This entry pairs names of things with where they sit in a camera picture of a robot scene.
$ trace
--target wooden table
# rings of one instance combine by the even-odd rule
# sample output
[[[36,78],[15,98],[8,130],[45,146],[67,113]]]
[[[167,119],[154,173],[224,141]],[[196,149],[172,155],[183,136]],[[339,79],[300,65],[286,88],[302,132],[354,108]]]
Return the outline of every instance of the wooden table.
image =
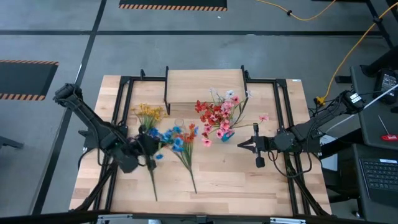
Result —
[[[119,80],[120,76],[115,75],[106,75],[103,78],[95,112],[105,121],[111,121]],[[164,86],[164,82],[134,82],[130,107],[137,107],[140,103],[164,106]],[[306,122],[309,115],[301,81],[287,80],[287,86],[295,124]],[[247,124],[258,122],[260,114],[268,114],[270,120],[260,125],[260,135],[275,136],[278,121],[272,85],[248,83],[248,90],[252,91],[254,97],[248,101],[243,122]],[[209,92],[205,90],[202,94],[208,95]],[[280,90],[280,98],[282,109],[285,111],[282,90]],[[123,105],[124,103],[119,110],[119,117],[121,117]],[[161,121],[158,125],[159,130],[165,131],[172,127],[176,118],[183,118],[185,124],[195,122],[200,126],[200,133],[203,130],[203,123],[199,120],[193,104],[189,103],[178,107],[172,106],[171,115]],[[284,113],[284,121],[288,126],[286,113]],[[129,135],[137,134],[139,122],[133,113],[129,113],[127,125]],[[258,169],[255,164],[255,155],[236,146],[249,139],[252,134],[252,127],[248,126],[237,129],[228,142],[221,142],[212,136],[211,147],[203,146],[201,137],[196,138],[192,167],[197,194],[193,190],[189,172],[167,149],[162,149],[165,157],[157,161],[157,168],[154,171],[158,202],[155,201],[146,167],[138,167],[130,174],[119,171],[111,211],[148,214],[291,216],[287,179],[278,173],[266,155],[264,156],[266,167]],[[308,169],[307,155],[303,153],[301,160],[303,170]],[[314,157],[312,157],[312,162],[311,172],[305,174],[305,183],[322,208],[331,213],[321,165]],[[282,154],[279,154],[277,164],[282,171],[285,171]],[[96,185],[99,174],[100,167],[96,162],[96,152],[93,151],[81,162],[70,208],[75,208],[83,202]],[[107,191],[108,186],[105,186],[100,208],[104,208]],[[299,210],[303,212],[297,186],[296,197]]]

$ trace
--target blue flower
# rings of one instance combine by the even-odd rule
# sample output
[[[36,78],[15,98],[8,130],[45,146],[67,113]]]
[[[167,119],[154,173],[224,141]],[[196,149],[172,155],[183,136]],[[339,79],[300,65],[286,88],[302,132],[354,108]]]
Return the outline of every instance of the blue flower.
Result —
[[[162,141],[167,142],[172,137],[172,130],[167,130],[166,133],[162,135]]]
[[[158,159],[158,160],[159,159],[163,159],[163,154],[158,154],[158,155],[155,156],[155,158]]]
[[[178,127],[178,126],[175,126],[175,127],[173,128],[173,131],[175,131],[175,132],[178,133],[178,134],[181,134],[181,128]]]
[[[175,152],[182,152],[182,151],[184,151],[184,148],[183,147],[181,147],[181,146],[178,146],[178,145],[176,145],[176,144],[174,144],[174,146],[173,146],[173,151],[175,151]]]
[[[159,135],[159,131],[156,128],[151,128],[148,131],[148,134],[153,137],[157,137]]]
[[[184,143],[184,141],[180,137],[177,137],[174,139],[174,144],[176,146],[182,146],[183,143]]]

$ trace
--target yellow cable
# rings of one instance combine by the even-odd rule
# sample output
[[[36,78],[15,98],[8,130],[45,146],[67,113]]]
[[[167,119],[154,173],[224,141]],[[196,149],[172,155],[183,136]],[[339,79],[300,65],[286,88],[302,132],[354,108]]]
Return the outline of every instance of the yellow cable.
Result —
[[[274,4],[274,3],[267,2],[267,1],[263,1],[263,0],[257,0],[257,1],[262,2],[262,3],[269,4],[269,5],[271,5],[271,6],[278,7],[279,9],[281,9],[281,10],[283,10],[283,11],[285,11],[285,12],[288,12],[288,11],[289,11],[289,10],[285,9],[284,7],[278,5],[278,4]],[[293,16],[294,18],[300,20],[300,21],[310,21],[310,20],[315,19],[316,17],[320,16],[320,15],[321,15],[322,13],[324,13],[326,10],[328,10],[328,8],[329,8],[333,3],[335,3],[335,1],[336,1],[336,0],[333,0],[324,10],[322,10],[322,12],[319,12],[316,16],[313,16],[313,17],[311,17],[311,18],[309,18],[309,19],[302,19],[302,18],[299,18],[299,17],[295,16],[293,13],[290,13],[290,15]]]
[[[388,8],[387,10],[385,10],[385,11],[379,16],[379,19],[383,18],[383,16],[386,15],[387,12],[389,12],[393,7],[395,7],[395,6],[397,6],[397,5],[398,5],[398,2],[395,3],[395,4],[393,4],[393,5],[392,5],[390,8]],[[375,25],[376,25],[376,23],[373,23],[373,24],[369,27],[369,29],[362,35],[362,37],[360,38],[360,40],[354,45],[354,47],[353,47],[353,48],[348,52],[348,54],[344,57],[343,61],[339,64],[339,66],[337,67],[335,73],[334,73],[333,76],[331,77],[331,80],[330,80],[329,86],[328,86],[328,90],[327,90],[325,96],[323,96],[323,97],[317,96],[317,97],[316,97],[317,102],[318,102],[319,105],[323,106],[323,105],[325,104],[325,99],[326,99],[326,97],[329,95],[330,88],[331,88],[331,84],[333,83],[333,80],[335,79],[335,76],[336,76],[337,72],[340,70],[341,66],[343,66],[343,64],[346,62],[347,58],[351,55],[351,53],[353,52],[353,50],[362,42],[362,40],[365,38],[365,36],[369,33],[369,31],[370,31],[371,29],[373,29],[373,27],[374,27]]]

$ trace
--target pink flower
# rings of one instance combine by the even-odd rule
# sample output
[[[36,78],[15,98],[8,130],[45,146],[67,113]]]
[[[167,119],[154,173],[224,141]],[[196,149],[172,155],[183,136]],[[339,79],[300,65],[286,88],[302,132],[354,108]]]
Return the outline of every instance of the pink flower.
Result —
[[[268,115],[260,115],[259,118],[260,118],[261,121],[268,121],[269,120]]]
[[[220,124],[220,128],[223,130],[223,131],[227,131],[228,129],[229,129],[229,124],[226,124],[224,121],[223,122],[221,122],[221,124]]]
[[[213,121],[216,121],[216,120],[217,120],[216,116],[214,116],[213,114],[210,115],[210,119],[212,119]]]
[[[222,129],[219,129],[219,130],[217,130],[217,137],[219,138],[219,139],[221,139],[221,138],[223,138],[223,136],[224,136],[224,131],[222,130]]]
[[[209,139],[201,139],[201,141],[203,142],[203,144],[206,147],[210,147],[211,146],[211,141]]]
[[[233,104],[229,101],[225,101],[222,105],[221,105],[221,109],[223,109],[224,111],[228,111],[233,107]]]
[[[221,115],[223,115],[223,118],[227,118],[230,114],[231,114],[231,110],[221,112]]]
[[[206,125],[205,126],[205,133],[208,134],[211,131],[211,126],[210,125]]]
[[[239,104],[239,97],[238,97],[238,96],[233,96],[233,97],[232,97],[232,102],[233,102],[235,105]]]

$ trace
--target concrete floor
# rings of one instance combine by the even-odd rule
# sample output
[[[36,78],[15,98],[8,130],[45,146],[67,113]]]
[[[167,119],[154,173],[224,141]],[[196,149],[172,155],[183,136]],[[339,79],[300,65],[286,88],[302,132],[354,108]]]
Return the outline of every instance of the concrete floor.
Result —
[[[2,30],[91,30],[100,0],[15,0],[0,2]],[[278,1],[301,17],[310,17],[328,3]],[[373,1],[378,13],[384,1]],[[284,12],[255,0],[228,0],[228,12],[133,11],[118,9],[118,0],[107,0],[99,30],[366,30],[372,17],[365,4],[338,2],[318,19],[300,22]],[[397,21],[387,15],[387,30],[396,43]],[[0,101],[0,135],[25,143],[0,151],[0,217],[27,215],[37,193],[63,110],[52,94],[65,82],[74,82],[88,42],[88,35],[0,35],[0,58],[56,60],[60,62],[42,102]],[[242,35],[97,35],[81,87],[86,103],[94,107],[103,75],[163,75],[171,69],[239,68],[245,65],[256,78],[296,78],[303,81],[308,106],[325,93],[335,68],[359,37],[242,36]],[[341,69],[369,63],[388,50],[379,37],[369,37]],[[330,95],[350,85],[333,84]],[[358,121],[333,130],[341,136],[358,127]],[[68,210],[81,155],[83,123],[72,116],[55,170],[44,213]],[[332,205],[333,213],[349,217],[352,203]]]

